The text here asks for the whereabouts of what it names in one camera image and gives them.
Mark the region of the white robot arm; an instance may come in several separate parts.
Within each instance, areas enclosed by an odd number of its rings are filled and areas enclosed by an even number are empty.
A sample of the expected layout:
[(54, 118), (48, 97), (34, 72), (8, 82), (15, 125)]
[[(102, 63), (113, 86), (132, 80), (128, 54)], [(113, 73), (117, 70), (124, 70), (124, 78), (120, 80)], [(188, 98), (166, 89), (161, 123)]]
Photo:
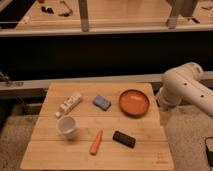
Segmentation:
[(159, 106), (169, 110), (185, 100), (213, 119), (213, 90), (200, 83), (203, 73), (202, 67), (195, 62), (167, 70), (156, 95)]

